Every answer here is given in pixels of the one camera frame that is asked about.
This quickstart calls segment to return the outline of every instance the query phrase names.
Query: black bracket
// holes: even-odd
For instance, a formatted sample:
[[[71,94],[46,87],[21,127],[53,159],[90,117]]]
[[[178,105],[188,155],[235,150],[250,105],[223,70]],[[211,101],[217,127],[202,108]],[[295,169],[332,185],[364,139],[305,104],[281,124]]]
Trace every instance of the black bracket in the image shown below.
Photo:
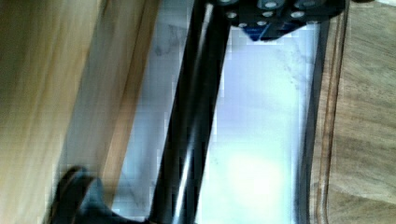
[[[221,6],[233,26],[251,40],[280,38],[308,23],[320,23],[339,15],[345,0],[211,0]]]
[[[113,213],[103,201],[99,178],[83,167],[71,168],[61,179],[49,215],[50,224],[137,224]]]

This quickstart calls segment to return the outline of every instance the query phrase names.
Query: screw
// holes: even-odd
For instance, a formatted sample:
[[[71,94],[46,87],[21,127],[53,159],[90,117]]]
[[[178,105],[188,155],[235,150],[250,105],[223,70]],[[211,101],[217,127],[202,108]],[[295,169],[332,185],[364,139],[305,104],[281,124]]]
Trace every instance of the screw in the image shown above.
[[[264,17],[272,17],[272,16],[274,16],[274,12],[273,11],[266,11],[266,12],[263,12],[262,15]]]
[[[312,7],[315,5],[315,1],[304,2],[303,7]]]
[[[257,24],[260,26],[264,26],[267,24],[267,22],[266,21],[258,21]]]
[[[290,14],[293,18],[301,18],[305,15],[303,11],[295,11]]]
[[[239,23],[238,26],[241,28],[244,28],[244,27],[247,27],[248,25],[246,23],[242,22],[242,23]]]
[[[267,3],[265,3],[265,6],[269,7],[269,8],[277,7],[277,3],[276,2],[267,2]]]
[[[227,12],[226,15],[228,19],[234,19],[237,16],[236,12]]]

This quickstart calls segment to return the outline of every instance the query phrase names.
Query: wooden surface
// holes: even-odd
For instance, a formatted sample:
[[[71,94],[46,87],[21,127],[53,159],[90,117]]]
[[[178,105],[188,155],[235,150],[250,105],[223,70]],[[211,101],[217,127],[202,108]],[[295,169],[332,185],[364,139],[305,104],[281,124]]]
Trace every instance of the wooden surface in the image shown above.
[[[342,44],[336,40],[340,21],[332,24],[329,35],[311,178],[311,222],[394,223],[396,7],[351,3],[347,15],[335,97],[331,94],[337,82],[332,79],[332,67],[340,60],[333,57]],[[333,119],[325,119],[334,99]],[[326,131],[332,120],[333,137]],[[330,175],[328,192],[323,195],[326,163]]]
[[[109,148],[99,170],[106,187],[105,200],[108,205],[112,204],[119,183],[159,6],[159,0],[145,1],[139,32],[136,36],[134,55],[120,101],[120,110],[115,122],[115,129],[110,135]]]
[[[42,223],[67,167],[105,170],[149,3],[0,1],[0,223]]]

